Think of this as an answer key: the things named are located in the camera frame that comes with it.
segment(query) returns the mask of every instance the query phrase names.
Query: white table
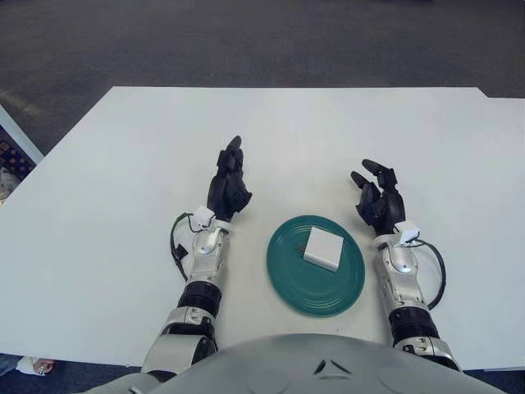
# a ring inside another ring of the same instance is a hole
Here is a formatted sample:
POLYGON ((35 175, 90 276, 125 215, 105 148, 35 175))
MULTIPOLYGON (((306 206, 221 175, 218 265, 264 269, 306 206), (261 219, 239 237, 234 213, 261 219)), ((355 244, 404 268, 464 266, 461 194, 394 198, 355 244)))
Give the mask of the white table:
MULTIPOLYGON (((140 365, 183 288, 171 224, 205 204, 240 134, 253 199, 233 221, 220 347, 287 332, 387 343, 374 234, 349 182, 371 158, 396 170, 408 218, 445 258, 432 317, 459 363, 524 367, 519 103, 477 89, 113 88, 0 209, 0 351, 140 365), (366 262, 358 301, 332 318, 294 312, 267 276, 272 233, 301 214, 338 222, 366 262)), ((437 270, 418 253, 430 298, 437 270)))

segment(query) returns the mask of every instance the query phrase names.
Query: small white block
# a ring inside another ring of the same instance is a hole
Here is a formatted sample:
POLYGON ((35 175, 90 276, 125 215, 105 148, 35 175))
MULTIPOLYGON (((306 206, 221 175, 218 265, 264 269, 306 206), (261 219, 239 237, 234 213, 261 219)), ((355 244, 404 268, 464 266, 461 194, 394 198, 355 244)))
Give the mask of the small white block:
POLYGON ((204 206, 200 206, 194 210, 194 220, 197 222, 199 227, 206 227, 212 221, 213 215, 215 213, 204 206))
POLYGON ((312 227, 310 237, 304 251, 304 260, 332 272, 337 271, 343 237, 312 227))

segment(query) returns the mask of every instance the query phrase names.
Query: person's foot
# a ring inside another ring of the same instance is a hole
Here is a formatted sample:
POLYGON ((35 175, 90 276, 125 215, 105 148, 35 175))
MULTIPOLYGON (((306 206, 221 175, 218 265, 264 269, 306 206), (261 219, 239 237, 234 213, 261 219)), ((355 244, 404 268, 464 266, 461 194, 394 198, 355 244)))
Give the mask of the person's foot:
POLYGON ((53 364, 55 364, 55 360, 38 359, 37 362, 33 364, 33 368, 37 374, 45 375, 46 373, 51 372, 53 364))

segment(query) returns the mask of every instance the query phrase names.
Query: black cable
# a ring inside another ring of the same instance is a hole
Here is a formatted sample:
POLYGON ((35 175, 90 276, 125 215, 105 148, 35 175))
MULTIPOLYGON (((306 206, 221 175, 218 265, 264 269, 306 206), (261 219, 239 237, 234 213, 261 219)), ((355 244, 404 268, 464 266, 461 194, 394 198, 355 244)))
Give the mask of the black cable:
POLYGON ((420 242, 419 245, 409 245, 407 246, 408 248, 418 248, 419 246, 428 246, 430 248, 430 250, 432 252, 434 252, 434 254, 436 255, 437 257, 437 261, 439 262, 440 264, 440 269, 441 269, 441 284, 440 284, 440 289, 439 291, 437 292, 437 295, 436 297, 434 298, 434 300, 432 300, 432 302, 430 302, 428 304, 428 309, 429 310, 432 310, 436 307, 436 305, 438 305, 441 301, 441 298, 443 297, 443 294, 445 293, 445 286, 446 286, 446 270, 445 270, 445 261, 443 260, 443 257, 441 257, 441 253, 440 251, 431 243, 429 242, 426 242, 424 240, 420 240, 420 239, 416 239, 415 241, 417 242, 420 242))
POLYGON ((188 218, 189 220, 189 214, 188 213, 182 213, 176 220, 175 222, 173 223, 173 227, 171 228, 171 232, 170 232, 170 249, 171 249, 171 257, 173 257, 173 260, 175 261, 175 265, 177 266, 177 268, 179 269, 180 271, 180 274, 182 275, 182 277, 184 278, 185 282, 188 281, 188 277, 186 276, 186 273, 184 272, 184 267, 182 267, 182 262, 180 261, 179 259, 179 256, 177 255, 177 252, 176 252, 176 247, 175 247, 175 240, 173 239, 173 236, 174 236, 174 233, 175 233, 175 227, 177 227, 177 224, 179 224, 179 222, 184 219, 184 218, 188 218))

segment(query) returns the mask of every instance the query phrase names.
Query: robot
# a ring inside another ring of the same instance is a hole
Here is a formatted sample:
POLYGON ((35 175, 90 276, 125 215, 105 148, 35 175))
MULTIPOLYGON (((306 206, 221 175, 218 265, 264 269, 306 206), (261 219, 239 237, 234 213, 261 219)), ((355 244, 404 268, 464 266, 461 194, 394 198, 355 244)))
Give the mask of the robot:
POLYGON ((394 346, 350 337, 290 334, 248 341, 225 350, 215 342, 215 317, 221 302, 221 277, 234 213, 250 201, 243 181, 241 139, 235 137, 219 154, 217 174, 207 207, 180 215, 171 229, 171 254, 186 280, 177 307, 153 343, 140 373, 89 390, 90 394, 217 393, 442 393, 501 392, 464 375, 439 337, 430 309, 445 289, 445 267, 439 252, 442 285, 431 303, 417 281, 418 264, 410 248, 427 245, 406 221, 393 169, 370 160, 363 166, 377 177, 382 193, 357 172, 362 189, 357 206, 377 233, 375 268, 394 346), (176 227, 188 221, 194 233, 191 251, 177 244, 176 227), (186 275, 182 259, 194 264, 186 275))

